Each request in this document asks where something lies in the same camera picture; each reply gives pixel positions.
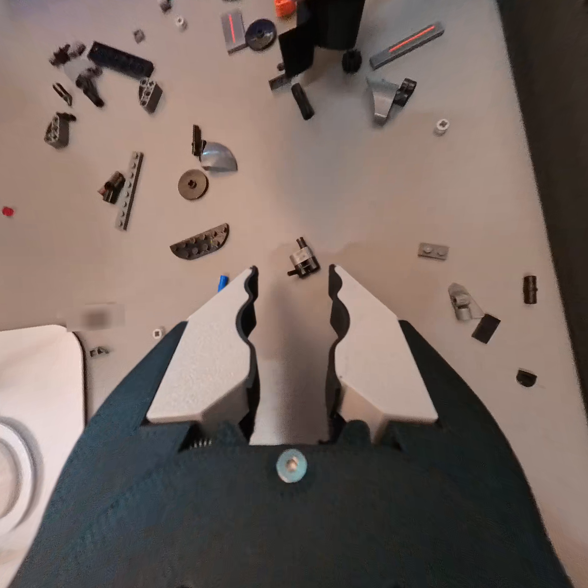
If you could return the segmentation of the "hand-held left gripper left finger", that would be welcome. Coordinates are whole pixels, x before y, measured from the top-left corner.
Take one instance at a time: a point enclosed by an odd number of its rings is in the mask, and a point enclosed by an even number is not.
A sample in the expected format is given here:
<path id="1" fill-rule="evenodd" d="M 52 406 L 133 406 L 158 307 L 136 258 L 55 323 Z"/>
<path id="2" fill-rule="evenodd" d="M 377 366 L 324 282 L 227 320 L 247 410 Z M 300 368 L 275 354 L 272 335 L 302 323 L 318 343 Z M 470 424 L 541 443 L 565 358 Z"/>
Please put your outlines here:
<path id="1" fill-rule="evenodd" d="M 149 422 L 195 422 L 205 437 L 229 422 L 250 441 L 260 401 L 249 340 L 258 278 L 256 266 L 245 269 L 188 317 L 146 414 Z"/>

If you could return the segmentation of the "black lego axle connector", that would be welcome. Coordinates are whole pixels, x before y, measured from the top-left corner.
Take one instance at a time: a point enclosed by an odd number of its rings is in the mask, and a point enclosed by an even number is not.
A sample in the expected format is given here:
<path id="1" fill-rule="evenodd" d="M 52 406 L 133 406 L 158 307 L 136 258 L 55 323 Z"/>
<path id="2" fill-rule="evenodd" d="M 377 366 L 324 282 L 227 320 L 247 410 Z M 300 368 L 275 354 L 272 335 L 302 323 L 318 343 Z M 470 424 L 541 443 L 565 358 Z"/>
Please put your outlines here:
<path id="1" fill-rule="evenodd" d="M 105 102 L 99 95 L 98 88 L 95 83 L 95 78 L 98 77 L 99 74 L 100 71 L 96 68 L 83 70 L 77 75 L 75 84 L 92 102 L 92 104 L 94 104 L 94 106 L 103 108 L 105 106 Z"/>

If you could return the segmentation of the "black and red lego connector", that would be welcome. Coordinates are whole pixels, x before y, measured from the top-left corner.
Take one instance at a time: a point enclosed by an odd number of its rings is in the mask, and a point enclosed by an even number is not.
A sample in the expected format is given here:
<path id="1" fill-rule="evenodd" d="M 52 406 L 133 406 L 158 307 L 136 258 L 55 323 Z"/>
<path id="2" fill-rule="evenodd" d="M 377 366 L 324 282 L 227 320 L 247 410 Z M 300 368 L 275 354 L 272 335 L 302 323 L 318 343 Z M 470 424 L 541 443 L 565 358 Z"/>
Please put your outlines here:
<path id="1" fill-rule="evenodd" d="M 115 171 L 108 180 L 98 189 L 98 194 L 102 197 L 104 202 L 116 204 L 125 186 L 125 176 L 119 171 Z"/>

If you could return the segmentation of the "grey lego bracket piece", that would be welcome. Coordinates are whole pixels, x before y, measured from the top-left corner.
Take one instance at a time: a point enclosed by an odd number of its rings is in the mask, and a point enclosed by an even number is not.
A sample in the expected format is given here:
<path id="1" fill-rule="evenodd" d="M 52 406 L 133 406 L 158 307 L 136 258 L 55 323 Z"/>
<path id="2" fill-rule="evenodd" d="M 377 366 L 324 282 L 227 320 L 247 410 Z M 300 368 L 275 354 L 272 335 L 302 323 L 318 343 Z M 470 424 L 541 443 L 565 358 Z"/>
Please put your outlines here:
<path id="1" fill-rule="evenodd" d="M 483 318 L 484 312 L 464 286 L 459 283 L 451 283 L 448 292 L 457 320 L 469 321 Z"/>

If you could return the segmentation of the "long grey lego plate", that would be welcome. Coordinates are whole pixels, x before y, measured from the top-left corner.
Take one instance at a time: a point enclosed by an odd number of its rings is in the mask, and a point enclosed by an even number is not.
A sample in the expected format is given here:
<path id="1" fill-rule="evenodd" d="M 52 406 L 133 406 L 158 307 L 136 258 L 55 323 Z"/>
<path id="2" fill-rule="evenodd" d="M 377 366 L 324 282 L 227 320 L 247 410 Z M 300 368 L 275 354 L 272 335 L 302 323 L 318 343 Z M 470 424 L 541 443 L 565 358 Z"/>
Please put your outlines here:
<path id="1" fill-rule="evenodd" d="M 119 231 L 126 231 L 129 224 L 136 188 L 143 163 L 143 152 L 134 151 L 131 154 L 125 183 L 117 201 L 118 216 L 115 220 L 115 228 Z"/>

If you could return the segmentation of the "white book stand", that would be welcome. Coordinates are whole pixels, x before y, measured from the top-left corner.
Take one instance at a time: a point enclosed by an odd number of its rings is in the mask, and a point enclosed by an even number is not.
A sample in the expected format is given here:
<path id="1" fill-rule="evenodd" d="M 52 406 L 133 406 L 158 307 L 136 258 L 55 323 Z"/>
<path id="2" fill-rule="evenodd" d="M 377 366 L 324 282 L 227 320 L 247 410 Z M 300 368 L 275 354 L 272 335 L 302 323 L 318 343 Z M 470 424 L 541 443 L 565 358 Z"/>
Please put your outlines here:
<path id="1" fill-rule="evenodd" d="M 82 348 L 64 327 L 1 332 L 1 562 L 35 537 L 85 425 Z"/>

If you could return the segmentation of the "grey lego liftarm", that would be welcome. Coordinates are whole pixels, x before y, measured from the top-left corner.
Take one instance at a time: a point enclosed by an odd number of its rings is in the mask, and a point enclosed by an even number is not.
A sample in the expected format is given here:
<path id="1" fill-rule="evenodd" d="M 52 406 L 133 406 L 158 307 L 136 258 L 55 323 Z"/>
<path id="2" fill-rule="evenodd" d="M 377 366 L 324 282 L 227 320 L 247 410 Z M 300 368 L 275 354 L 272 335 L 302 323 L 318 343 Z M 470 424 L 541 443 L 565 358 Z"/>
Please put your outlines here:
<path id="1" fill-rule="evenodd" d="M 57 112 L 45 131 L 44 142 L 55 149 L 66 148 L 70 143 L 70 122 L 76 122 L 74 114 Z"/>
<path id="2" fill-rule="evenodd" d="M 150 77 L 143 77 L 139 81 L 138 100 L 141 108 L 148 114 L 155 113 L 163 95 L 162 88 Z"/>

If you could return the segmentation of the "dark round lego disc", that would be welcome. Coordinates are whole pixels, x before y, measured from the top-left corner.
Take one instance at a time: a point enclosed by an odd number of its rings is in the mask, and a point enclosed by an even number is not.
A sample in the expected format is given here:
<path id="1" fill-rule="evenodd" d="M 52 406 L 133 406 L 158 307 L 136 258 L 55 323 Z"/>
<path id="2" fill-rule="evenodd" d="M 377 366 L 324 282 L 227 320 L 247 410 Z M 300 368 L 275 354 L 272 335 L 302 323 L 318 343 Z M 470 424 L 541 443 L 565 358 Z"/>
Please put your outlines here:
<path id="1" fill-rule="evenodd" d="M 184 172 L 178 180 L 178 192 L 187 201 L 195 201 L 206 194 L 209 179 L 200 169 Z"/>

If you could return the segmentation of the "long black lego plate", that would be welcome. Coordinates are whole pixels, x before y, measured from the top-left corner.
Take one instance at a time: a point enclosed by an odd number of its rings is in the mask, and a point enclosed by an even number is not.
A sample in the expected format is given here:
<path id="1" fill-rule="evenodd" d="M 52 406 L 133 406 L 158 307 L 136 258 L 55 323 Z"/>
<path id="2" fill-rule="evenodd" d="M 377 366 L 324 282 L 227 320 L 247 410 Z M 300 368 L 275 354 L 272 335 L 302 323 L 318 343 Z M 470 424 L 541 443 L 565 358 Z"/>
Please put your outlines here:
<path id="1" fill-rule="evenodd" d="M 155 70 L 151 61 L 97 41 L 94 41 L 89 49 L 87 58 L 101 68 L 137 80 L 151 77 Z"/>

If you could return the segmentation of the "long dark lego tile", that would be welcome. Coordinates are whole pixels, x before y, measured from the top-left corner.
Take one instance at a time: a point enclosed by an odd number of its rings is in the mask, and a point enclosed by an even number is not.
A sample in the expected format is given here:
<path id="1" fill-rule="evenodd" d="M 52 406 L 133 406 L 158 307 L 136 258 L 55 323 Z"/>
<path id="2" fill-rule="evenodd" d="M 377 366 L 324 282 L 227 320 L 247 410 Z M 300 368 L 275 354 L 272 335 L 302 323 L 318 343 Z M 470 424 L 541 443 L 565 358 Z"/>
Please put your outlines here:
<path id="1" fill-rule="evenodd" d="M 420 48 L 427 43 L 441 37 L 445 33 L 445 26 L 437 21 L 424 28 L 409 34 L 406 38 L 393 42 L 392 45 L 378 51 L 369 58 L 372 70 L 391 63 L 400 57 Z"/>

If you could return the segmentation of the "dark grey half-round lego plate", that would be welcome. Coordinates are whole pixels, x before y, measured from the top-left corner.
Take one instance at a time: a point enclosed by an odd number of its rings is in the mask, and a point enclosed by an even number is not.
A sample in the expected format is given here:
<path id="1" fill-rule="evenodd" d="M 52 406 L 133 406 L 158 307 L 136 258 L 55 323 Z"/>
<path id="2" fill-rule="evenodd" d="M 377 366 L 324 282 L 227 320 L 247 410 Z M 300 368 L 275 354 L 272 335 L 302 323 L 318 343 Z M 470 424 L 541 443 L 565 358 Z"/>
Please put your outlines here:
<path id="1" fill-rule="evenodd" d="M 229 224 L 220 224 L 190 238 L 176 242 L 169 248 L 177 258 L 184 261 L 194 261 L 224 247 L 229 237 L 229 232 Z"/>

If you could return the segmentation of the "dark red-striped lego tile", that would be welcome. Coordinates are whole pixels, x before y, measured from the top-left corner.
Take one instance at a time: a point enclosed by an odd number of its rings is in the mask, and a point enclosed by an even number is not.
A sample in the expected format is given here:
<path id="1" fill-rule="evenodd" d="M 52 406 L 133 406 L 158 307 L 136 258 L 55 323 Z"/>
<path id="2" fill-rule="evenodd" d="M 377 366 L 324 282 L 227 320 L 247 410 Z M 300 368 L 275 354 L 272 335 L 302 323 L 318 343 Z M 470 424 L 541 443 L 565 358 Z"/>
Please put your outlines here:
<path id="1" fill-rule="evenodd" d="M 247 47 L 241 10 L 225 12 L 220 17 L 226 51 L 232 55 Z"/>

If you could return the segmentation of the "small lego axle assembly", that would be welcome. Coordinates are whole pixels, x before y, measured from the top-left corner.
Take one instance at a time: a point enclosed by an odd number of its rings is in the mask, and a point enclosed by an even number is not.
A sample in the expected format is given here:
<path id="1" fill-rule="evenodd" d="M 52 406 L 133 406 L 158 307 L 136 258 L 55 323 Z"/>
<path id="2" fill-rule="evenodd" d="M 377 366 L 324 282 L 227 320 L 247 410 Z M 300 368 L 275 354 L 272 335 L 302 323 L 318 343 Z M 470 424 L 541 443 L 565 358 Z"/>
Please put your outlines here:
<path id="1" fill-rule="evenodd" d="M 312 249 L 306 243 L 304 237 L 296 240 L 299 250 L 290 255 L 290 262 L 293 269 L 287 272 L 288 276 L 298 276 L 305 279 L 310 275 L 320 271 L 320 264 Z"/>

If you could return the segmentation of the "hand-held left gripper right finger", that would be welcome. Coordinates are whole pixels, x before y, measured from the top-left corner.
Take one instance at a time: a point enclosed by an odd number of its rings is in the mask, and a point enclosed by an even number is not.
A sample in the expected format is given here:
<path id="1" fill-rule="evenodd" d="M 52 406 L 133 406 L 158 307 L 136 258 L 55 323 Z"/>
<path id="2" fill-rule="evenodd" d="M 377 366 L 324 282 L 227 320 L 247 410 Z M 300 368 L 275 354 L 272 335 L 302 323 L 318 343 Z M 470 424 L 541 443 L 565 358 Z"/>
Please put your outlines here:
<path id="1" fill-rule="evenodd" d="M 438 414 L 396 314 L 340 265 L 329 266 L 325 403 L 329 441 L 352 421 L 378 442 L 389 422 L 432 424 Z"/>

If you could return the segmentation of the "dark blue round lego tile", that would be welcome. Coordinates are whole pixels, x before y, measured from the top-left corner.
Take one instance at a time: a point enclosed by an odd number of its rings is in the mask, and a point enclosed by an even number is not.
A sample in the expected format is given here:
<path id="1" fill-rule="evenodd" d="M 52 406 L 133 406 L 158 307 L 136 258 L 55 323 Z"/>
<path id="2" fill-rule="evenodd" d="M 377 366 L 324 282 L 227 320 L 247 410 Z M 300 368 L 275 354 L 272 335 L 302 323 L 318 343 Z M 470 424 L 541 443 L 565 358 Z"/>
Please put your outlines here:
<path id="1" fill-rule="evenodd" d="M 262 52 L 270 48 L 276 38 L 276 26 L 266 18 L 253 21 L 245 31 L 246 45 L 255 52 Z"/>

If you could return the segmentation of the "silver curved lego piece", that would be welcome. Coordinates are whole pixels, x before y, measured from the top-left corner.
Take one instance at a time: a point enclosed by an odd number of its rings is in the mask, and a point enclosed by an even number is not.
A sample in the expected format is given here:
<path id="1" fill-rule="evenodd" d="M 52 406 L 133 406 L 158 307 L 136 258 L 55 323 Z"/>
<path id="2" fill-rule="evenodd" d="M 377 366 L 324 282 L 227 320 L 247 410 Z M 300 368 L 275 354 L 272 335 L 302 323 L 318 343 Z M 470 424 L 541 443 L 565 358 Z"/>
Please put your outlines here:
<path id="1" fill-rule="evenodd" d="M 209 172 L 230 173 L 238 170 L 234 154 L 221 143 L 204 141 L 199 160 L 202 168 Z"/>

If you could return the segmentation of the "black lego cross piece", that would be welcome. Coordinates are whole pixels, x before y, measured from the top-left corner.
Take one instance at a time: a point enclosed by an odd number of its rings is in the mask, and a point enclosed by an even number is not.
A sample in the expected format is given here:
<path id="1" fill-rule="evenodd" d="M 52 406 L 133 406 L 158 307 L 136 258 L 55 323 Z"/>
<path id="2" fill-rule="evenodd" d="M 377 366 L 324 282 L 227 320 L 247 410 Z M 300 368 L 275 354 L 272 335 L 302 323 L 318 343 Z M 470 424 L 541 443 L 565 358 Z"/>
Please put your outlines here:
<path id="1" fill-rule="evenodd" d="M 86 45 L 82 42 L 74 42 L 72 44 L 65 44 L 57 48 L 52 56 L 49 58 L 49 63 L 54 67 L 61 67 L 77 58 L 84 55 Z"/>

